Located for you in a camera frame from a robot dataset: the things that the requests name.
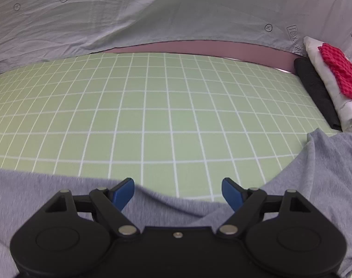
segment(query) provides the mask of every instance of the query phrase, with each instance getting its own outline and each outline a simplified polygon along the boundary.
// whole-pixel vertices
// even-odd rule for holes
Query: folded clothes
[[[342,50],[327,43],[323,43],[318,49],[324,63],[334,74],[341,93],[352,99],[352,63],[345,57]]]
[[[334,104],[310,59],[304,57],[296,58],[294,60],[294,67],[303,87],[306,89],[321,114],[323,114],[329,126],[334,130],[342,130]]]
[[[262,189],[272,195],[297,189],[345,235],[347,253],[338,274],[348,278],[352,273],[352,134],[327,137],[317,129],[307,139],[301,153]],[[222,168],[220,177],[225,176]],[[17,273],[8,248],[12,235],[56,192],[70,189],[74,195],[84,195],[117,183],[0,169],[0,277]],[[141,230],[144,226],[211,226],[216,230],[233,210],[224,203],[172,198],[136,186],[123,213]]]
[[[310,37],[305,37],[303,42],[311,63],[324,82],[325,88],[333,101],[342,131],[352,133],[352,99],[341,93],[334,74],[331,72],[329,66],[324,63],[323,57],[318,50],[318,47],[322,46],[323,42]]]

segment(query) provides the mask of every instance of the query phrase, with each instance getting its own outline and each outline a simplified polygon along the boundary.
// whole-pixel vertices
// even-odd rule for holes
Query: white folded cloth
[[[324,82],[325,88],[329,92],[330,98],[333,101],[342,130],[344,132],[352,133],[352,99],[349,99],[340,92],[334,74],[331,72],[327,64],[324,63],[323,57],[318,50],[318,47],[322,46],[323,42],[310,37],[305,37],[303,42],[311,63],[320,75],[320,78]]]

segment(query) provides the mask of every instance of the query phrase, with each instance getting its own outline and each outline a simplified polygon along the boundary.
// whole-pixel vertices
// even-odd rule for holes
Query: silver screw
[[[123,235],[132,235],[137,232],[137,229],[135,226],[132,226],[130,224],[126,224],[124,226],[119,227],[118,232]]]
[[[238,227],[232,224],[224,224],[220,227],[220,232],[224,233],[225,235],[233,235],[238,232]]]
[[[174,232],[173,233],[173,237],[175,237],[175,238],[181,238],[181,237],[183,237],[184,235],[181,233],[181,232]]]

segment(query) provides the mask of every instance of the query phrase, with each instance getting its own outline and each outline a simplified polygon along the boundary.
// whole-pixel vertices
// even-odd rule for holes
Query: stack of folded clothes
[[[331,128],[352,133],[352,64],[343,52],[304,38],[309,58],[294,62],[304,88]]]

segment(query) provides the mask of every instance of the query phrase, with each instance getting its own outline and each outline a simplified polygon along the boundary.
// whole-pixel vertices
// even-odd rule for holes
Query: pink surface
[[[210,40],[158,42],[130,47],[113,48],[105,52],[168,52],[210,55],[234,58],[272,68],[279,68],[292,73],[295,73],[294,60],[299,57],[294,53],[260,45]]]

